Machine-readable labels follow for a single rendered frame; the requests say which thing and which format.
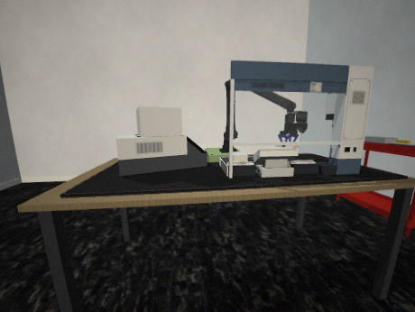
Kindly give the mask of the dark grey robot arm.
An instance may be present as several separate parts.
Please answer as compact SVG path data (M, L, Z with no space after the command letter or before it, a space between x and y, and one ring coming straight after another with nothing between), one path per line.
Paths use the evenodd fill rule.
M230 131L230 79L225 82L226 86L226 131L224 132L224 145L219 149L222 153L229 152L229 131Z

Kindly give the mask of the white rectangular block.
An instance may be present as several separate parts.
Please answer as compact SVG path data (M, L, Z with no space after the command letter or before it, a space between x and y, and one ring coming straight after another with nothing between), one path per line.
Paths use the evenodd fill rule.
M242 151L233 151L233 161L248 161L248 155Z

